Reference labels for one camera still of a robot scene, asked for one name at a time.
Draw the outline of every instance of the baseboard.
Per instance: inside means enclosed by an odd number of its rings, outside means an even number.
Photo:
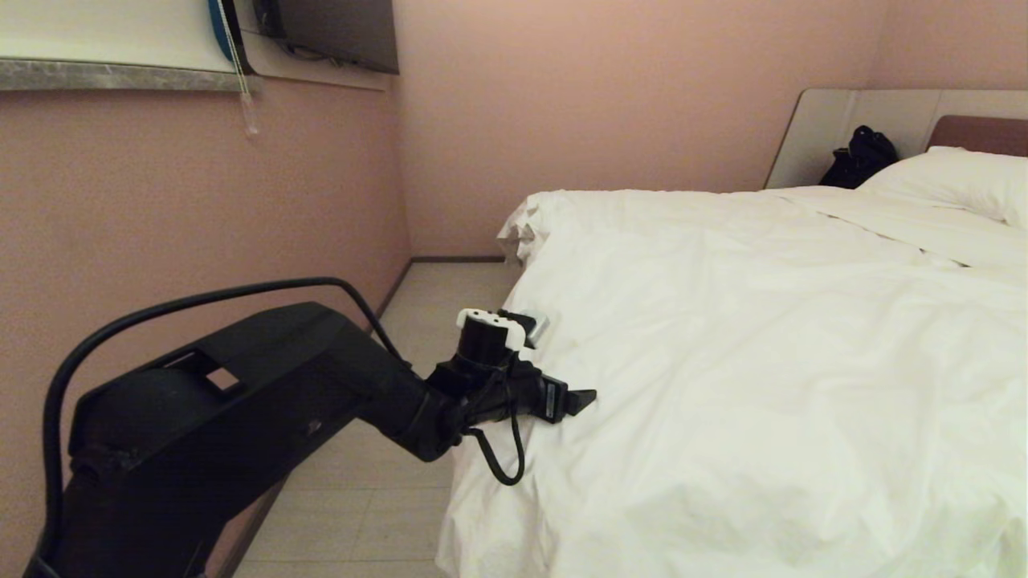
[[[410,265],[414,262],[414,259],[407,261],[404,265],[403,270],[393,282],[393,286],[390,287],[389,293],[386,294],[386,298],[382,299],[380,305],[375,309],[375,317],[381,318],[382,314],[386,313],[386,308],[393,301],[393,297],[396,296],[397,290],[400,289],[400,285],[403,280],[407,278],[407,272],[410,270]],[[367,328],[367,332],[371,333],[371,327]],[[261,525],[264,523],[264,519],[267,517],[268,512],[271,511],[271,506],[274,505],[276,499],[279,497],[279,493],[286,485],[286,480],[289,479],[287,475],[274,484],[271,490],[268,490],[266,494],[258,498],[260,505],[258,506],[256,512],[254,512],[253,518],[247,523],[243,529],[243,533],[240,535],[238,541],[232,546],[229,551],[228,556],[225,558],[225,564],[221,568],[221,572],[218,573],[217,578],[232,578],[235,571],[238,570],[240,565],[243,564],[243,558],[247,555],[247,550],[250,549],[250,545],[253,544],[254,538],[257,537],[257,532],[260,530]]]
[[[482,255],[482,256],[446,256],[446,255],[426,255],[410,259],[412,263],[502,263],[503,256]]]

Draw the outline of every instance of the black bag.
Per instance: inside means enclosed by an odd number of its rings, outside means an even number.
[[[885,135],[868,127],[857,127],[849,148],[832,151],[836,160],[817,184],[856,188],[872,175],[900,160],[896,149]]]

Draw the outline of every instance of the brown headboard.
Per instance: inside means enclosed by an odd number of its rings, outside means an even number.
[[[967,150],[1028,156],[1028,120],[986,116],[943,116],[928,146],[959,146]]]

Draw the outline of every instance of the blue object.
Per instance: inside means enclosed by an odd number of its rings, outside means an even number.
[[[211,27],[214,28],[214,37],[218,39],[218,45],[221,46],[221,53],[232,62],[232,49],[228,46],[228,31],[225,30],[225,23],[221,20],[218,2],[220,0],[207,0],[207,7],[211,10]]]

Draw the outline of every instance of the pink wall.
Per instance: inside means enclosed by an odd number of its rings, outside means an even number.
[[[527,194],[758,188],[800,93],[864,87],[888,0],[396,0],[418,255]]]
[[[334,275],[377,304],[410,256],[390,94],[269,80],[262,133],[231,95],[0,94],[0,576],[42,523],[43,396],[61,359],[116,316],[217,287]],[[260,306],[210,305],[131,331],[82,368],[102,380]]]
[[[1028,1],[892,0],[871,88],[1028,88]]]

